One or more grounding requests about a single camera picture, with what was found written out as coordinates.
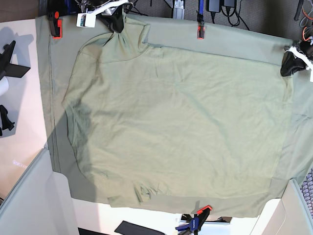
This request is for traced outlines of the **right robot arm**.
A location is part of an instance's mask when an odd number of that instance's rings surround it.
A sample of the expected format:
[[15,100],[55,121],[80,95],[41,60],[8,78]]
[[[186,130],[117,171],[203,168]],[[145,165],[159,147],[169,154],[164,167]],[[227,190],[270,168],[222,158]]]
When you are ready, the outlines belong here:
[[123,7],[132,4],[128,0],[76,0],[81,9],[76,26],[94,28],[101,21],[111,32],[121,33],[124,28]]

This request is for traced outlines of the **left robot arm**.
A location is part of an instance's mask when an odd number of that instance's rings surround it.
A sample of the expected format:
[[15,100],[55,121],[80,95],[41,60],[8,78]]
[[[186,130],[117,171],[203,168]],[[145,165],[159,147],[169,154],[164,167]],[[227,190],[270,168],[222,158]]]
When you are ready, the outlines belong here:
[[303,14],[299,23],[302,27],[301,40],[284,48],[280,69],[282,77],[291,76],[299,71],[313,70],[313,11],[306,12],[303,5],[304,1],[300,0],[294,16],[294,20],[297,21],[300,14]]

